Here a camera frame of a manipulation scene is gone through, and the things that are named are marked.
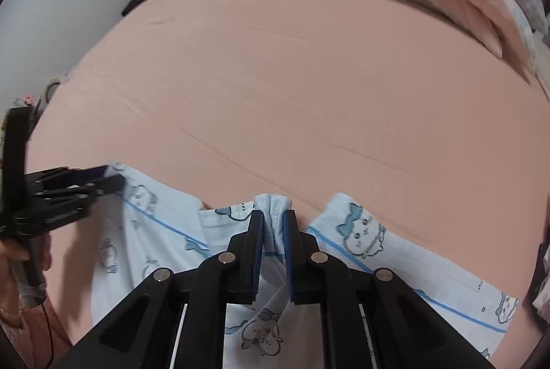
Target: bracelet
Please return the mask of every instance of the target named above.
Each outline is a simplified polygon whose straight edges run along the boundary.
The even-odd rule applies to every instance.
[[[21,306],[17,313],[9,313],[0,307],[0,318],[5,321],[6,324],[18,329],[21,328]]]

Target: person's arm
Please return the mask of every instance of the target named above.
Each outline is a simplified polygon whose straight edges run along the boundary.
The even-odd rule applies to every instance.
[[[42,269],[51,266],[50,237],[45,236]],[[43,306],[21,308],[9,261],[26,261],[29,253],[13,240],[0,241],[0,325],[30,369],[43,369],[71,347],[50,300]]]

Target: human hand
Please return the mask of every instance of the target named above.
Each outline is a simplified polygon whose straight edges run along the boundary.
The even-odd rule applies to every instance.
[[[52,266],[50,254],[51,237],[43,236],[42,241],[42,270],[48,271]],[[7,314],[19,313],[19,292],[12,275],[9,261],[28,261],[29,251],[13,239],[0,240],[0,309]]]

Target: black cable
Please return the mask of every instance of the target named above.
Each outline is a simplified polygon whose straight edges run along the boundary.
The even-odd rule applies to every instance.
[[[53,363],[53,338],[52,338],[52,328],[50,327],[50,320],[48,319],[48,314],[46,313],[46,309],[44,308],[44,304],[41,305],[42,307],[42,311],[44,311],[44,316],[46,317],[46,324],[48,324],[48,333],[50,334],[49,335],[49,348],[50,348],[50,352],[49,352],[49,362],[48,364],[46,364],[46,366],[44,367],[44,369],[50,369],[50,366],[52,365]]]

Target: pink bed sheet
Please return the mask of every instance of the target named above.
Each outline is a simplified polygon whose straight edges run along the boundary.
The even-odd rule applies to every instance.
[[[302,225],[342,191],[523,297],[550,190],[550,106],[527,79],[397,0],[150,0],[59,88],[29,171],[119,159],[213,207],[276,190]],[[53,234],[49,294],[73,340],[99,228]],[[518,368],[537,340],[523,305],[492,362]]]

